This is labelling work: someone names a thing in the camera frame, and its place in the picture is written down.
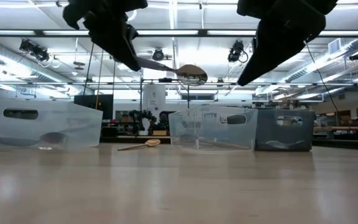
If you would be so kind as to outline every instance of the spoon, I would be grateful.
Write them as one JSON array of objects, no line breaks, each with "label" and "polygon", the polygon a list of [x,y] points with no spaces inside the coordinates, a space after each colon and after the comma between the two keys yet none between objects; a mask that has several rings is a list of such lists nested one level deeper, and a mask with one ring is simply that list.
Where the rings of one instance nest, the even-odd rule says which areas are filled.
[{"label": "spoon", "polygon": [[159,139],[150,139],[145,144],[141,144],[141,145],[137,145],[137,146],[123,147],[123,148],[118,149],[118,151],[137,149],[137,148],[145,147],[145,146],[155,147],[155,146],[158,146],[160,143],[161,143],[161,141]]},{"label": "spoon", "polygon": [[184,65],[179,69],[173,69],[161,63],[140,57],[137,57],[136,60],[143,68],[176,73],[178,75],[179,82],[185,85],[200,86],[204,85],[208,81],[206,72],[195,65]]}]

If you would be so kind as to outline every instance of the wooden floor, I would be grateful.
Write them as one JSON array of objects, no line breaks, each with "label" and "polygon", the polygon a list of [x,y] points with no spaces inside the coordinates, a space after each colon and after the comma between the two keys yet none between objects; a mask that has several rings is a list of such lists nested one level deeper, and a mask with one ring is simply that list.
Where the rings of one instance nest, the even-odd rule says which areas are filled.
[{"label": "wooden floor", "polygon": [[0,224],[358,223],[358,151],[119,146],[0,152]]}]

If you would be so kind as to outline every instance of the clear plastic bin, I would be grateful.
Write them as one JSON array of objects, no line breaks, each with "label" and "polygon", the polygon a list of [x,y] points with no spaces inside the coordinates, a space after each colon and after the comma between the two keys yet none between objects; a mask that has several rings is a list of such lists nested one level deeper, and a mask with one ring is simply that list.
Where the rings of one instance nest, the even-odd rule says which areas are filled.
[{"label": "clear plastic bin", "polygon": [[257,110],[199,106],[169,115],[172,147],[200,151],[253,151]]},{"label": "clear plastic bin", "polygon": [[69,102],[0,100],[0,151],[98,146],[102,116]]},{"label": "clear plastic bin", "polygon": [[255,150],[310,151],[314,117],[308,110],[259,110]]}]

